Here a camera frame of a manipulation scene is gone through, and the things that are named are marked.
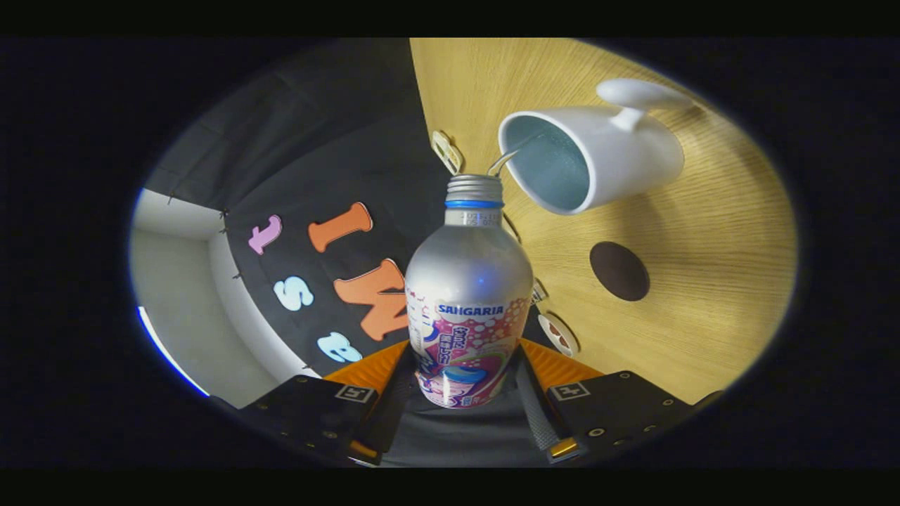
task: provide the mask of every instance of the small white dish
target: small white dish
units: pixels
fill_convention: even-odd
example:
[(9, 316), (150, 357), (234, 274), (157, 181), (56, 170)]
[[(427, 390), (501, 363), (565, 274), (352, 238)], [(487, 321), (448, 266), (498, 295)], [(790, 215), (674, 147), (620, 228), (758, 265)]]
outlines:
[(550, 342), (556, 346), (556, 349), (567, 357), (575, 357), (581, 351), (581, 345), (572, 334), (572, 331), (566, 327), (565, 323), (560, 321), (552, 313), (538, 314), (537, 321), (544, 329), (544, 334), (550, 339)]

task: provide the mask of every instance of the mug handle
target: mug handle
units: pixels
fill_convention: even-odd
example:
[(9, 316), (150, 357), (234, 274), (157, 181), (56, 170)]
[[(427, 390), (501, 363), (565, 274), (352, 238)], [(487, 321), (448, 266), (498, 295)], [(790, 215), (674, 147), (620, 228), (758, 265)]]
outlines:
[(639, 79), (610, 79), (597, 85), (597, 96), (622, 111), (610, 120), (623, 131), (634, 131), (637, 122), (651, 109), (688, 109), (694, 102), (667, 86)]

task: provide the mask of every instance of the light strip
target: light strip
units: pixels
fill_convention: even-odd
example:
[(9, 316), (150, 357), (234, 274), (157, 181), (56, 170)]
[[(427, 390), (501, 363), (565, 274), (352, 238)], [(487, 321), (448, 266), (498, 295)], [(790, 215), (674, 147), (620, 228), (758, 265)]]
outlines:
[(159, 351), (161, 351), (163, 356), (166, 357), (166, 360), (169, 361), (169, 364), (172, 364), (172, 366), (175, 369), (177, 369), (178, 372), (181, 373), (182, 376), (184, 376), (184, 379), (191, 382), (191, 384), (193, 386), (197, 387), (197, 390), (203, 392), (203, 395), (206, 395), (207, 397), (209, 397), (210, 396), (209, 393), (206, 392), (205, 390), (203, 390), (200, 387), (200, 385), (198, 385), (193, 379), (191, 379), (191, 376), (187, 375), (187, 373), (184, 371), (184, 369), (182, 369), (180, 366), (178, 366), (178, 364), (172, 358), (172, 356), (169, 355), (168, 350), (166, 349), (165, 346), (163, 346), (163, 342), (159, 340), (159, 336), (157, 336), (157, 332), (153, 329), (153, 324), (150, 323), (150, 317), (147, 316), (147, 310), (144, 309), (144, 306), (138, 306), (138, 313), (140, 313), (140, 319), (144, 322), (144, 327), (147, 328), (147, 333), (150, 335), (151, 338), (153, 338), (153, 342), (156, 343), (157, 348), (159, 348)]

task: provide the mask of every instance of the black border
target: black border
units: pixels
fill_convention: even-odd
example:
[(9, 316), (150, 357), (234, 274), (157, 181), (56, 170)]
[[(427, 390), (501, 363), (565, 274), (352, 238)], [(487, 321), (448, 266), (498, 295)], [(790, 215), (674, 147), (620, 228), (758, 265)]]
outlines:
[[(888, 240), (895, 39), (591, 39), (704, 96), (782, 169), (796, 299), (712, 407), (616, 467), (897, 466)], [(145, 339), (134, 197), (206, 106), (305, 39), (3, 40), (10, 212), (4, 466), (306, 467), (195, 395)]]

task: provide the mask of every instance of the white mug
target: white mug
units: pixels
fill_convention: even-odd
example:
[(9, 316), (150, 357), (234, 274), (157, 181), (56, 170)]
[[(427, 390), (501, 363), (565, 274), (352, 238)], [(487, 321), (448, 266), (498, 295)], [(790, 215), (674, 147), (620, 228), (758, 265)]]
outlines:
[(645, 112), (690, 107), (690, 99), (636, 79), (604, 81), (597, 93), (623, 108), (520, 111), (500, 124), (501, 152), (520, 149), (506, 163), (510, 174), (550, 212), (577, 214), (643, 193), (672, 182), (684, 166), (678, 139)]

